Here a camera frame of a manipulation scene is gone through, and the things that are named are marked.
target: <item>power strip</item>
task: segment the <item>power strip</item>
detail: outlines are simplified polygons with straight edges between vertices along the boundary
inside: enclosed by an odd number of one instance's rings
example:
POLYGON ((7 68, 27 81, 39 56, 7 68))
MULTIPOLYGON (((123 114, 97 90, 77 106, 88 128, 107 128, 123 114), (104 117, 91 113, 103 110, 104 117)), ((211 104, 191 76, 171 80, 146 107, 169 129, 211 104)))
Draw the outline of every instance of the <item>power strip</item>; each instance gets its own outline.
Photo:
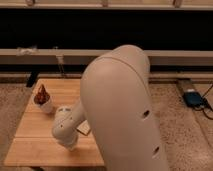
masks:
POLYGON ((182 97, 188 107, 200 107, 205 106, 206 102, 195 89, 190 79, 178 80, 178 88, 182 94, 182 97))

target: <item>floor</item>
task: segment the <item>floor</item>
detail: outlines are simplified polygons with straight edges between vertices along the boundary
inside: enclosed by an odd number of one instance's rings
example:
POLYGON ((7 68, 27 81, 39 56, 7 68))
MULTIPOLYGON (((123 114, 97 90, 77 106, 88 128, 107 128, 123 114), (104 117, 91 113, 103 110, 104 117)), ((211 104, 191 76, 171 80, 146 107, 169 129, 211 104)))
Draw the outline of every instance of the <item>floor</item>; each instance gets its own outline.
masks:
MULTIPOLYGON (((201 94, 209 86, 196 85, 201 94)), ((185 107, 176 84, 150 84, 150 91, 171 171, 212 171, 213 121, 206 119, 201 112, 185 107)), ((21 83, 1 83, 0 92, 0 171, 31 171, 26 167, 11 168, 2 165, 32 88, 26 88, 25 84, 21 83)), ((213 90, 208 96, 213 103, 213 90)), ((45 170, 104 171, 105 169, 45 168, 45 170)))

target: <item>black wall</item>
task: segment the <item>black wall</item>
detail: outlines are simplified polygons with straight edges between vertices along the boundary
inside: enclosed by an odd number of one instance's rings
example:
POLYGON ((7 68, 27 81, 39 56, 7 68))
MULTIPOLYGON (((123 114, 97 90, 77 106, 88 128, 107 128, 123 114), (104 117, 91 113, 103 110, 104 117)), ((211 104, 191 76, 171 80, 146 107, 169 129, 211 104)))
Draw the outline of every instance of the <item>black wall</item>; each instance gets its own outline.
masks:
POLYGON ((213 50, 213 11, 0 9, 0 48, 213 50))

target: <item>table leg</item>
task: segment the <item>table leg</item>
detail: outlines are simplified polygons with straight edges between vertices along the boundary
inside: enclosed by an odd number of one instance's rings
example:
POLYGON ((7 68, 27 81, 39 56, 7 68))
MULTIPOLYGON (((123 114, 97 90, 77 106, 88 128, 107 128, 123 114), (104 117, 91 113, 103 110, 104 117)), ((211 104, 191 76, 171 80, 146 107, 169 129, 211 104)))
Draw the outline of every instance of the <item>table leg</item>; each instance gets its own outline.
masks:
POLYGON ((33 169, 34 171, 44 171, 44 169, 42 169, 41 167, 30 167, 31 169, 33 169))

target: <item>small object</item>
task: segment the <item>small object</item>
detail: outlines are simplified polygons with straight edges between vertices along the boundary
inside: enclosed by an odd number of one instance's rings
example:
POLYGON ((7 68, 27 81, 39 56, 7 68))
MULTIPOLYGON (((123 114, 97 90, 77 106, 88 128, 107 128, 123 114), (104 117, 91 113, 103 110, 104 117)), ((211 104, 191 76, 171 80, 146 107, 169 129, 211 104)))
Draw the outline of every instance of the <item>small object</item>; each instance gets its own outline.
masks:
POLYGON ((52 101, 49 93, 47 93, 44 85, 42 84, 38 93, 34 97, 34 103, 44 112, 51 113, 53 110, 52 101))
POLYGON ((25 2, 28 6, 33 6, 35 4, 35 0, 26 0, 25 2))
POLYGON ((183 99, 188 107, 200 107, 205 105, 203 98, 197 91, 184 93, 183 99))
POLYGON ((81 125, 78 126, 77 130, 83 135, 88 135, 91 131, 89 123, 85 120, 81 125))

